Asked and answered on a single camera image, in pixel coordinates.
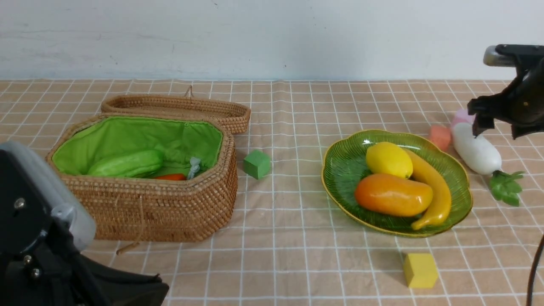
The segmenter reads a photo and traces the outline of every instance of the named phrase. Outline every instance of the basket lid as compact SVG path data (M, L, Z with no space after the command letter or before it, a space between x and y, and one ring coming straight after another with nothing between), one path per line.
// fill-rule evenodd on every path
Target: basket lid
M180 115L183 118L211 118L229 132L244 133L249 126L251 109L245 105L195 98L190 85L183 96L153 94L119 95L101 104L102 113Z

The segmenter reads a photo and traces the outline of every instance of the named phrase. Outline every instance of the banana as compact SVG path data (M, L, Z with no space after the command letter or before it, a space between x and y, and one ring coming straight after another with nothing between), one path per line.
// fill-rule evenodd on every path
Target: banana
M424 159L414 152L404 149L413 164L412 177L421 183L431 186L434 196L429 208L425 211L421 219L412 223L413 230L420 230L427 225L440 225L449 216L452 210L452 194L445 179Z

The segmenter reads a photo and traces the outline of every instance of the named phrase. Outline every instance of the white wall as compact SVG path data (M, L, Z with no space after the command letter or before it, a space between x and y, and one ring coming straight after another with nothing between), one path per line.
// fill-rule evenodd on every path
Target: white wall
M3 0L0 78L511 78L543 0Z

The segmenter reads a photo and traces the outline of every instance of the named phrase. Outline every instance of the green cube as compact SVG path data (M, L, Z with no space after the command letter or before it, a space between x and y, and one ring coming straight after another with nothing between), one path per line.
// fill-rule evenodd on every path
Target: green cube
M254 150L244 158L244 172L259 180L270 172L270 156Z

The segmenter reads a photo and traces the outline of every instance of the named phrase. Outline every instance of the cable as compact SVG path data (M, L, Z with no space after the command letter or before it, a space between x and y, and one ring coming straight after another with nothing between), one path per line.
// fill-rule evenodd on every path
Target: cable
M533 266L529 273L529 284L527 285L527 303L526 306L533 305L533 288L535 286L536 269L539 266L540 257L542 257L542 250L544 249L544 235L540 240L538 249L536 249L535 259L533 260Z

